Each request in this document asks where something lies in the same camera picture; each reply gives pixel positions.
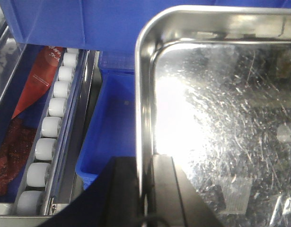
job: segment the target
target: red plastic bag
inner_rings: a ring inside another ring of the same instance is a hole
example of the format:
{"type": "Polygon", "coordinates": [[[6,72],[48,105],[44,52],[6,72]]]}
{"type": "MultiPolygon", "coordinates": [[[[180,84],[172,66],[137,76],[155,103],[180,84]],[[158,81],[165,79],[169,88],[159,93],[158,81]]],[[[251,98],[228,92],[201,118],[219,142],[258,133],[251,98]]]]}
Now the red plastic bag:
{"type": "Polygon", "coordinates": [[[41,98],[50,88],[63,48],[44,47],[36,57],[28,75],[12,119],[41,98]]]}

